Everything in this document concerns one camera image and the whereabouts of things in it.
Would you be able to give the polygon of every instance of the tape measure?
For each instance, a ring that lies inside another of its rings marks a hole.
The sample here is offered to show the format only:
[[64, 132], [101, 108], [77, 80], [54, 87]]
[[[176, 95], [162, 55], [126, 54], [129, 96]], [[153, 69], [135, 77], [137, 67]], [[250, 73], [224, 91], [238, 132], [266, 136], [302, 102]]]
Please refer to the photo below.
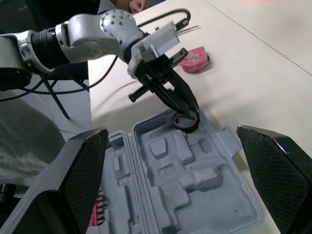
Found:
[[210, 61], [203, 46], [190, 50], [181, 62], [182, 69], [187, 73], [195, 73], [204, 69]]

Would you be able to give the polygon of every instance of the black metal frame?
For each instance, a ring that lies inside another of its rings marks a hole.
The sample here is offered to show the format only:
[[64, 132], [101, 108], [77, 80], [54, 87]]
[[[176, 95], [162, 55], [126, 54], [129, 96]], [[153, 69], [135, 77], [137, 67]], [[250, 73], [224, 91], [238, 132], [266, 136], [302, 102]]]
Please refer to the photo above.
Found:
[[[87, 87], [87, 85], [85, 85], [82, 80], [79, 80], [79, 79], [76, 79], [75, 77], [73, 76], [70, 76], [70, 79], [67, 79], [67, 80], [73, 80], [74, 82], [76, 82], [78, 85], [80, 85], [82, 88], [85, 88]], [[47, 87], [48, 91], [49, 92], [54, 92], [53, 90], [53, 87], [56, 85], [56, 83], [58, 82], [59, 80], [56, 79], [52, 82], [52, 84], [49, 83], [49, 81], [45, 80], [43, 83], [44, 85]], [[60, 102], [59, 98], [57, 95], [55, 94], [51, 94], [51, 96], [53, 97], [54, 101], [56, 102], [56, 104], [58, 105], [59, 109], [62, 111], [63, 115], [65, 116], [65, 118], [67, 119], [70, 119], [69, 115], [67, 114], [66, 110], [64, 109], [62, 103]]]

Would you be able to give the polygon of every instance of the white cable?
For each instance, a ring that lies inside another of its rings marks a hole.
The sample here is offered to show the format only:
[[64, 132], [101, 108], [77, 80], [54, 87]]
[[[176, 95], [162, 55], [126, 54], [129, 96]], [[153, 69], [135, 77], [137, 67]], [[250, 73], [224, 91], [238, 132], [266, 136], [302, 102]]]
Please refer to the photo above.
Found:
[[65, 131], [65, 130], [60, 129], [60, 128], [57, 126], [57, 124], [55, 123], [54, 118], [53, 118], [53, 116], [52, 116], [52, 114], [51, 114], [51, 112], [50, 112], [48, 106], [44, 103], [44, 101], [42, 101], [42, 99], [41, 99], [37, 94], [33, 94], [33, 95], [35, 95], [35, 96], [41, 101], [41, 103], [44, 105], [45, 109], [48, 111], [48, 113], [49, 113], [49, 115], [50, 115], [50, 117], [51, 117], [51, 120], [52, 120], [54, 126], [55, 126], [58, 130], [60, 130], [61, 132], [64, 132], [64, 133], [78, 134], [78, 133], [68, 132], [68, 131]]

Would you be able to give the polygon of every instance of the black cable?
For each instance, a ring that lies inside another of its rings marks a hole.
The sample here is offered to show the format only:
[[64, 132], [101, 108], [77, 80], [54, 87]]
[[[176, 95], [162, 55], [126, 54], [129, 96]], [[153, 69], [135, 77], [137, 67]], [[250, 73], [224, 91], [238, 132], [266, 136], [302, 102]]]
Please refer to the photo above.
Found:
[[[137, 26], [140, 28], [140, 27], [145, 26], [146, 24], [149, 24], [149, 23], [151, 23], [151, 22], [157, 21], [157, 20], [159, 20], [159, 19], [165, 18], [165, 17], [167, 17], [167, 16], [169, 16], [169, 15], [173, 15], [173, 14], [176, 14], [176, 13], [185, 13], [185, 14], [186, 14], [186, 20], [187, 20], [188, 22], [189, 22], [190, 19], [191, 19], [191, 13], [190, 13], [187, 9], [180, 8], [180, 9], [168, 11], [168, 12], [166, 12], [166, 13], [164, 13], [164, 14], [161, 14], [161, 15], [159, 15], [159, 16], [156, 16], [156, 17], [154, 17], [154, 18], [151, 18], [151, 19], [149, 19], [148, 21], [145, 21], [145, 22], [143, 22], [143, 23], [138, 24]], [[175, 25], [175, 26], [177, 27], [177, 31], [181, 29], [180, 26], [179, 26], [179, 24], [180, 24], [182, 21], [178, 22], [178, 23]]]
[[98, 85], [99, 83], [101, 83], [106, 77], [107, 75], [110, 73], [111, 69], [113, 68], [114, 64], [117, 61], [118, 56], [115, 56], [112, 64], [110, 65], [110, 67], [108, 68], [108, 70], [106, 71], [106, 73], [102, 76], [101, 79], [99, 79], [97, 82], [95, 82], [94, 84], [88, 86], [88, 87], [84, 87], [82, 89], [76, 89], [76, 90], [70, 90], [70, 91], [61, 91], [61, 92], [42, 92], [42, 91], [35, 91], [35, 90], [30, 90], [30, 89], [25, 89], [25, 88], [21, 88], [22, 90], [28, 91], [30, 93], [34, 93], [34, 94], [72, 94], [72, 93], [78, 93], [84, 90], [88, 90], [93, 88], [94, 86]]
[[[35, 91], [40, 85], [42, 85], [42, 83], [46, 80], [46, 78], [47, 78], [47, 75], [45, 75], [44, 78], [42, 78], [38, 82], [38, 84], [36, 84], [32, 89], [30, 89], [30, 91]], [[31, 93], [30, 91], [26, 91], [25, 93], [20, 94], [20, 95], [15, 95], [15, 96], [12, 96], [12, 97], [2, 98], [2, 99], [0, 99], [0, 102], [2, 102], [2, 101], [10, 101], [10, 100], [14, 100], [14, 99], [17, 99], [17, 98], [21, 98], [21, 97]]]

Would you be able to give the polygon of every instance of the robotic arm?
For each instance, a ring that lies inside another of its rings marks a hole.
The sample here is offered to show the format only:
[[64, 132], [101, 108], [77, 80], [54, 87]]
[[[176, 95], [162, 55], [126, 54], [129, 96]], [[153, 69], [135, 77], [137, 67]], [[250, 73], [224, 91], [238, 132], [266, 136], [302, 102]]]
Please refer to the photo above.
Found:
[[[0, 89], [25, 87], [33, 73], [47, 74], [69, 62], [84, 62], [113, 54], [127, 63], [128, 74], [143, 84], [129, 95], [132, 102], [151, 91], [168, 107], [194, 120], [198, 118], [196, 98], [173, 70], [187, 51], [181, 49], [172, 58], [165, 55], [179, 43], [176, 31], [187, 24], [187, 19], [176, 25], [170, 22], [147, 34], [139, 29], [128, 12], [111, 10], [102, 15], [76, 15], [40, 32], [30, 30], [0, 35], [3, 56], [0, 59]], [[166, 82], [170, 82], [174, 90], [166, 89], [163, 86]]]

